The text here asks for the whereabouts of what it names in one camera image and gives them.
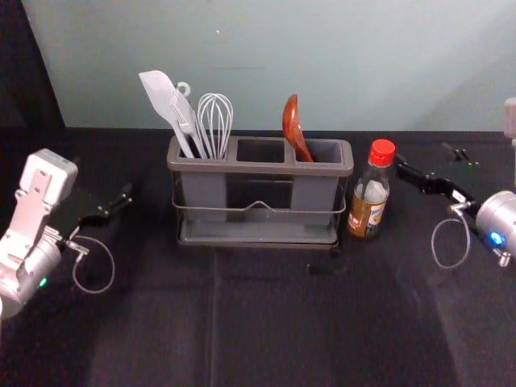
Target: bottle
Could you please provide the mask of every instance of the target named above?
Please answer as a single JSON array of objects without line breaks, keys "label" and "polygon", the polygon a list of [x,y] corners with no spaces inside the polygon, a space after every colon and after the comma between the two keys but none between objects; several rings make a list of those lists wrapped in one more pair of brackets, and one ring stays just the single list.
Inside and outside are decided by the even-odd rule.
[{"label": "bottle", "polygon": [[371,145],[369,164],[356,183],[347,229],[360,238],[373,237],[378,232],[385,203],[389,197],[387,167],[396,147],[387,139],[377,139]]}]

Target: drip tray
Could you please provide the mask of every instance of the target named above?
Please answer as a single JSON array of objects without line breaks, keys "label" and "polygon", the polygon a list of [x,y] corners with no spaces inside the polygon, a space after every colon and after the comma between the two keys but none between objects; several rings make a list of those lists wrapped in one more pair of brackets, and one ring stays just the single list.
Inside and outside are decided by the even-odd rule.
[{"label": "drip tray", "polygon": [[271,222],[267,209],[250,209],[245,222],[206,222],[181,220],[180,244],[211,246],[262,246],[296,248],[331,248],[337,244],[335,222],[306,225]]}]

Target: utensil holder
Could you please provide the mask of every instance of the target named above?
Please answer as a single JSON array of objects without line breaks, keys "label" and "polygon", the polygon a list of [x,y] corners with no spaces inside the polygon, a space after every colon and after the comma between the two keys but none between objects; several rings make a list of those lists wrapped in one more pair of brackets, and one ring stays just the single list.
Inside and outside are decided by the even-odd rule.
[{"label": "utensil holder", "polygon": [[230,137],[224,160],[188,159],[172,138],[179,242],[331,246],[345,210],[352,149],[347,141],[309,139],[314,163],[282,138]]}]

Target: wall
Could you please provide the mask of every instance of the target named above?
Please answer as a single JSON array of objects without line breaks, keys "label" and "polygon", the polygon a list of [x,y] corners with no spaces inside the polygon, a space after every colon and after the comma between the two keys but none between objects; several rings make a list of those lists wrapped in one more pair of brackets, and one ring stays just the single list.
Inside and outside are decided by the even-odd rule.
[{"label": "wall", "polygon": [[235,128],[501,130],[515,0],[24,0],[69,127],[167,127],[138,72],[226,94]]}]

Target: black table surface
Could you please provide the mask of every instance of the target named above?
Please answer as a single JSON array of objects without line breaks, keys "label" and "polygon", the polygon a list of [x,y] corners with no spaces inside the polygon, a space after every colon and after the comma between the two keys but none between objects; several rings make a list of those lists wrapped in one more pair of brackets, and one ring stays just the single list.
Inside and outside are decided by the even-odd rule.
[{"label": "black table surface", "polygon": [[[446,160],[443,141],[466,148],[481,163],[482,194],[513,188],[514,151],[501,133],[308,136],[351,143],[348,194],[380,136],[423,170]],[[39,148],[79,156],[76,185],[99,196],[135,185],[134,204],[121,217],[85,230],[113,252],[114,286],[99,296],[78,291],[74,255],[65,253],[48,285],[2,322],[2,385],[516,385],[516,269],[499,268],[477,239],[457,270],[435,265],[430,237],[447,217],[446,198],[420,194],[391,169],[380,234],[357,241],[341,226],[338,254],[182,247],[165,162],[170,137],[0,130],[1,230],[27,155]],[[459,257],[462,249],[459,226],[439,233],[441,254]],[[90,259],[109,268],[100,253]],[[306,273],[308,264],[332,260],[346,270]]]}]

